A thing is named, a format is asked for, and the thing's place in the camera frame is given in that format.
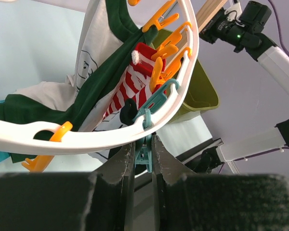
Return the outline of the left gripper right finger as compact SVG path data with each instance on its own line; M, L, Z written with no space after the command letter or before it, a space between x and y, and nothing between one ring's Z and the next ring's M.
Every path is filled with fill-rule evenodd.
M289 231L289 180L193 172L152 141L157 231Z

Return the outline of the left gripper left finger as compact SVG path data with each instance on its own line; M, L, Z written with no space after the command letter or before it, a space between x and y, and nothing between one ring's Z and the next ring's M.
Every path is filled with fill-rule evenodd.
M0 231L130 231L135 143L93 172L0 173Z

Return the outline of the teal clothes peg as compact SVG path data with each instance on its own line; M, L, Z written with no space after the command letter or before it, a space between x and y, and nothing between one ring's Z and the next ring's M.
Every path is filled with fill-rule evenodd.
M180 83L171 78L155 91L138 109L133 121L142 128L135 135L135 165L145 165L147 172L153 170L153 133L162 128L178 111L182 98Z

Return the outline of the white pinstriped black-toe sock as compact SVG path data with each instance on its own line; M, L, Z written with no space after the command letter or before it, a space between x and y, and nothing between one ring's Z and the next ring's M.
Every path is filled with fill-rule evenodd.
M136 102L129 98L121 109L108 115L93 131L109 131L133 125L137 113Z

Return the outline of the red white striped sock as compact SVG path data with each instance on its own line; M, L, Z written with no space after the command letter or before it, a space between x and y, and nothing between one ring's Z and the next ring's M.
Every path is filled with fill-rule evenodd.
M112 102L109 105L104 118L111 113L119 111L124 106L127 99L133 99L137 109L142 107L152 95L149 88L150 79L151 77L146 74L128 69L123 82L112 98Z

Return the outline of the red white santa sock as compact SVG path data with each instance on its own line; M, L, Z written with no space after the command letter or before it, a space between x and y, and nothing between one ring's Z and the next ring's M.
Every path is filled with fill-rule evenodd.
M131 68L134 71L146 74L151 77L155 61L151 59L153 54L157 53L156 50L148 45L139 42L131 52Z

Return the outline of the green and white garment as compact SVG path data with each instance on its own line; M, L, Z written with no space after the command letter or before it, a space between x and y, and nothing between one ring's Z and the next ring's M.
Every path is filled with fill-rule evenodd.
M137 44L149 45L155 26L142 32L124 0L91 0L79 39L75 72L65 82L43 81L0 102L0 120L14 124L70 122L92 131L103 119Z

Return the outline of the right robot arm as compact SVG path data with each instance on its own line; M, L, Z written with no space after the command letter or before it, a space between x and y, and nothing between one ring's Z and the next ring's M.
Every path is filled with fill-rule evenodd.
M262 33L270 14L267 6L250 1L240 24L228 21L219 10L210 22L198 25L201 39L221 47L234 46L236 53L244 50L246 60L236 61L221 49L208 54L205 68L224 87L221 109L217 113L206 110L205 119L213 116L208 126L222 144L195 158L196 173L210 173L225 164L236 171L235 161L289 150L289 119L265 126L289 112L278 94L283 90L289 96L289 57Z

